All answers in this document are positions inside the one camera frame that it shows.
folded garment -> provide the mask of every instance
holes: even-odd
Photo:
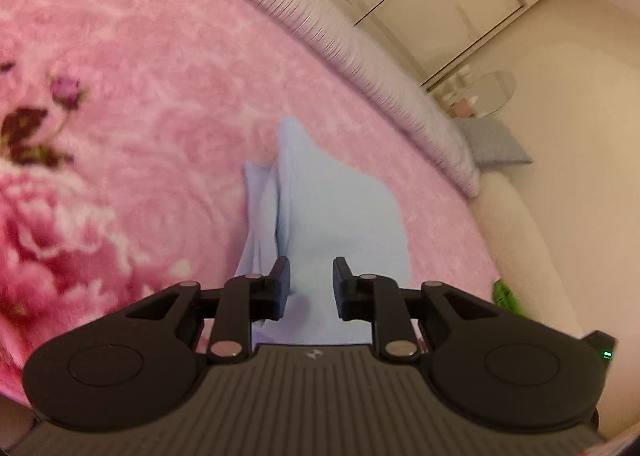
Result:
[[[407,240],[398,205],[382,182],[322,151],[300,122],[278,128],[276,165],[245,165],[249,234],[237,275],[267,273],[278,255],[291,265],[284,317],[254,330],[257,342],[370,343],[363,321],[342,322],[335,307],[332,262],[353,273],[410,280]]]

purple flower bud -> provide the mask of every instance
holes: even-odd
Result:
[[[77,110],[83,96],[84,90],[81,89],[79,80],[56,76],[51,81],[51,97],[65,110]]]

gray ribbed panel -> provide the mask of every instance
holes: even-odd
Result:
[[[110,434],[43,424],[12,456],[575,456],[602,440],[586,426],[497,433],[446,409],[415,368],[367,346],[319,349],[262,346],[161,420]]]

pink blanket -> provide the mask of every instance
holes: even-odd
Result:
[[[242,162],[273,162],[285,115],[395,194],[414,283],[489,297],[459,192],[245,0],[0,0],[0,20],[0,392],[25,400],[21,367],[53,335],[180,279],[225,282]]]

bed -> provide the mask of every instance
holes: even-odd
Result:
[[[242,163],[274,161],[287,115],[392,191],[403,285],[490,298],[462,138],[324,1],[0,0],[0,21],[2,394],[26,402],[21,368],[52,336],[182,279],[231,277]]]

